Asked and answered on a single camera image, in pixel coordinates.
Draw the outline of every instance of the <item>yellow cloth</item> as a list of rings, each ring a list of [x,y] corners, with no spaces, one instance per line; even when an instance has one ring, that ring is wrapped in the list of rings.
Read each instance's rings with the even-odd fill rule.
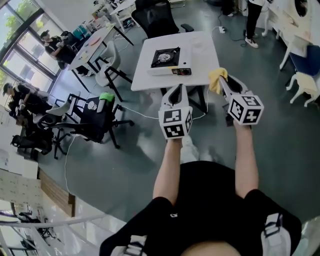
[[[220,76],[224,77],[226,81],[228,81],[228,72],[223,67],[219,67],[209,73],[209,80],[210,80],[209,88],[211,92],[214,92],[216,94],[221,94],[221,86],[219,83]]]

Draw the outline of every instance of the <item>green object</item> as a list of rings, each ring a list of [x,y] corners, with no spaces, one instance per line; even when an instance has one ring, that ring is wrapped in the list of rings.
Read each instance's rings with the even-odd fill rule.
[[[115,96],[110,92],[103,92],[100,94],[99,100],[106,100],[107,102],[112,102]]]

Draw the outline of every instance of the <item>blue chair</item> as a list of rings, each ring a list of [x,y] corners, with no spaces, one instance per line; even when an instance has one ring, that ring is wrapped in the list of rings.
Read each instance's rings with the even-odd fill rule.
[[[320,46],[308,45],[306,48],[306,57],[290,53],[291,60],[295,67],[295,73],[300,72],[311,77],[315,77],[320,71]],[[291,81],[291,77],[285,84],[287,86]]]

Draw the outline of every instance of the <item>white desk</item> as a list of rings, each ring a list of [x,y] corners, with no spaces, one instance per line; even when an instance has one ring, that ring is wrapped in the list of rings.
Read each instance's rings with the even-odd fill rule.
[[[132,18],[131,13],[136,9],[135,5],[136,0],[125,0],[121,4],[118,5],[116,9],[113,10],[113,12],[110,13],[110,15],[114,15],[115,19],[118,21],[119,26],[121,27],[122,31],[125,32],[124,26],[122,25],[122,21],[126,20],[127,18]],[[126,10],[127,15],[124,17],[119,17],[118,13]],[[140,27],[140,25],[133,19],[135,24]]]
[[[288,60],[290,52],[293,49],[294,43],[298,41],[299,44],[301,45],[302,42],[304,42],[305,46],[307,46],[309,43],[313,43],[313,39],[309,32],[291,23],[291,18],[289,14],[287,14],[283,10],[277,9],[272,4],[268,9],[267,15],[265,18],[264,32],[262,33],[263,37],[266,37],[268,34],[268,22],[271,19],[271,15],[273,15],[276,18],[276,21],[275,21],[277,25],[276,39],[277,40],[279,39],[281,32],[282,34],[288,35],[288,46],[287,46],[284,58],[282,60],[282,63],[280,64],[280,70],[282,70]]]
[[[150,75],[147,73],[147,69],[151,66],[156,50],[183,47],[183,45],[186,44],[191,44],[192,49],[191,75]],[[209,72],[219,67],[215,45],[208,32],[178,33],[147,39],[144,41],[141,49],[131,90],[165,89],[178,84],[184,84],[186,86],[207,86],[210,83],[208,77]],[[203,98],[202,87],[198,88],[198,93],[200,94],[199,90],[201,90],[202,95],[199,96]],[[201,110],[205,112],[203,102],[201,102],[201,105]]]
[[[86,89],[86,91],[88,93],[90,93],[90,91],[87,89],[87,87],[82,82],[82,80],[78,77],[78,75],[76,74],[74,69],[76,69],[80,66],[83,66],[85,64],[88,64],[94,72],[96,72],[96,73],[99,72],[96,69],[96,67],[90,62],[90,60],[92,59],[93,61],[95,61],[100,56],[100,54],[105,49],[105,47],[107,47],[107,44],[104,42],[104,40],[106,40],[106,38],[108,37],[108,35],[112,31],[112,29],[116,30],[120,35],[122,35],[123,38],[126,39],[131,45],[134,45],[114,24],[111,24],[108,28],[102,27],[99,30],[97,30],[96,32],[94,32],[90,36],[90,38],[84,43],[84,45],[81,47],[81,49],[78,51],[75,58],[73,59],[73,61],[71,62],[71,64],[68,67],[68,70],[72,71],[72,73],[78,79],[80,84]],[[95,43],[94,45],[87,45],[88,43],[90,43],[91,40],[98,38],[98,37],[100,37],[100,39],[97,43]],[[86,51],[87,57],[80,58],[81,54],[85,51]]]

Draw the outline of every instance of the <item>black cap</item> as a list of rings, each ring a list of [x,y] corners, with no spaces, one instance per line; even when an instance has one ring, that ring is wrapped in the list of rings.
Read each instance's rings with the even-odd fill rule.
[[[5,96],[5,94],[6,94],[7,90],[8,90],[8,88],[12,88],[12,84],[11,84],[11,83],[9,83],[9,82],[6,82],[6,83],[4,84],[4,86],[3,86],[2,96]]]
[[[49,30],[43,31],[40,35],[41,40],[48,35]]]

